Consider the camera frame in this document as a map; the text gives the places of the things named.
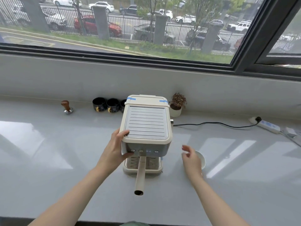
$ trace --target white flower pot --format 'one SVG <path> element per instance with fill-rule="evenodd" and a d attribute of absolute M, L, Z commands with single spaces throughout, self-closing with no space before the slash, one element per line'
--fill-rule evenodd
<path fill-rule="evenodd" d="M 171 116 L 171 117 L 178 117 L 179 115 L 181 115 L 181 112 L 182 112 L 182 107 L 181 107 L 181 109 L 179 109 L 179 110 L 174 110 L 174 109 L 172 109 L 171 107 L 169 107 L 169 115 Z"/>

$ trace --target power cord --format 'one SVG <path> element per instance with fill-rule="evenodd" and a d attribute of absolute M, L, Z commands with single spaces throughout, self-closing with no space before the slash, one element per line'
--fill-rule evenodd
<path fill-rule="evenodd" d="M 294 142 L 297 144 L 299 147 L 301 147 L 301 144 L 297 143 L 293 138 L 289 137 L 287 134 L 285 134 L 283 131 L 280 131 L 281 135 L 284 135 L 286 138 L 288 138 L 290 141 Z"/>
<path fill-rule="evenodd" d="M 221 122 L 203 122 L 203 123 L 200 123 L 200 124 L 175 124 L 173 126 L 175 127 L 175 126 L 183 126 L 183 125 L 221 124 L 221 125 L 224 125 L 224 126 L 227 126 L 227 127 L 230 127 L 230 128 L 248 128 L 248 127 L 253 127 L 255 125 L 258 125 L 258 123 L 260 121 L 262 121 L 261 117 L 256 117 L 255 120 L 257 121 L 256 124 L 248 125 L 248 126 L 241 126 L 241 127 L 235 127 L 235 126 L 227 125 L 227 124 L 224 124 L 224 123 L 221 123 Z"/>

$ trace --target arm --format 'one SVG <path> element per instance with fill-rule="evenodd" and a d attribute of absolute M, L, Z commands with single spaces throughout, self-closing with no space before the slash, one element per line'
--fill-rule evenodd
<path fill-rule="evenodd" d="M 97 165 L 72 190 L 29 226 L 74 226 L 98 187 L 127 157 L 133 154 L 121 154 L 121 140 L 128 133 L 129 130 L 119 133 L 119 129 L 113 132 Z"/>
<path fill-rule="evenodd" d="M 182 153 L 185 172 L 197 192 L 212 226 L 249 226 L 223 199 L 205 182 L 202 176 L 202 164 L 195 150 L 183 145 Z"/>

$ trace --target drip tray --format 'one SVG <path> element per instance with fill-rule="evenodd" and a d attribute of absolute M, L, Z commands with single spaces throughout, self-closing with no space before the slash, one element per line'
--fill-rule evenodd
<path fill-rule="evenodd" d="M 132 156 L 123 162 L 123 171 L 128 174 L 136 174 L 139 165 L 139 156 Z M 145 174 L 160 174 L 163 165 L 160 157 L 146 157 Z"/>

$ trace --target hand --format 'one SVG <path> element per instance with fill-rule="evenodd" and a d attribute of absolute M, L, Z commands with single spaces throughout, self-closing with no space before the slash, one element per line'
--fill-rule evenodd
<path fill-rule="evenodd" d="M 119 129 L 117 129 L 112 133 L 111 139 L 95 167 L 96 169 L 105 170 L 107 176 L 109 176 L 126 158 L 134 154 L 132 152 L 121 154 L 121 140 L 129 132 L 129 130 L 124 130 L 119 133 Z"/>
<path fill-rule="evenodd" d="M 187 145 L 182 145 L 182 150 L 188 153 L 182 153 L 183 165 L 187 177 L 193 183 L 195 179 L 203 178 L 202 175 L 202 162 L 195 150 Z"/>

